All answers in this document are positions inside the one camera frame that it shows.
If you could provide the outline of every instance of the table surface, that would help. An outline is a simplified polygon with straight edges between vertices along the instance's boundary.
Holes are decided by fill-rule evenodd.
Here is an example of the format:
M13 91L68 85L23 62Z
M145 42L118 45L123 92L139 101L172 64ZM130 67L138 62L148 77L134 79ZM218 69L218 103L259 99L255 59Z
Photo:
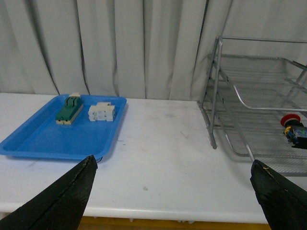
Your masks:
M0 93L0 142L53 97ZM214 150L196 102L128 99L84 215L267 223L249 180L250 159L235 156L216 134ZM0 212L14 211L77 163L1 155ZM306 177L290 180L307 188Z

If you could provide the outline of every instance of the plastic tray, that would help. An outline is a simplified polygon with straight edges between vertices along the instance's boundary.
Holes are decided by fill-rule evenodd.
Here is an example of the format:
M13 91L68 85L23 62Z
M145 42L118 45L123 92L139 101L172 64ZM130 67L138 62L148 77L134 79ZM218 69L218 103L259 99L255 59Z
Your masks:
M0 154L24 158L82 160L106 155L118 131L126 105L123 97L82 95L84 108L71 125L57 125L56 114L68 95L53 98L0 144ZM113 122L88 119L97 102L115 105Z

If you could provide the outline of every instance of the white terminal block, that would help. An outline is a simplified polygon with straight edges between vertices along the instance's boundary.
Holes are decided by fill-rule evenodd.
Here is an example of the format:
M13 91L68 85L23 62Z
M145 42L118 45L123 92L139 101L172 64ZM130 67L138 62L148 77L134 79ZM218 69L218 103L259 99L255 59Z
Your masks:
M111 102L98 102L91 105L88 111L90 121L113 121L115 117L115 106Z
M78 92L74 92L71 95L69 95L69 97L81 97L81 94L79 94Z

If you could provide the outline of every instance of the wire shelf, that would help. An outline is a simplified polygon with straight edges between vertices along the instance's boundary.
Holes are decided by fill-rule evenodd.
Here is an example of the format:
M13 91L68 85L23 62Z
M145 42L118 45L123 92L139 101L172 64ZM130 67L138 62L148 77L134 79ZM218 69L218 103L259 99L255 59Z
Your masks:
M307 68L279 57L222 55L218 37L209 55L203 113L213 148L218 118L227 140L238 156L249 156L289 176L307 175L307 149L292 148L283 134L281 118L296 113L307 125Z

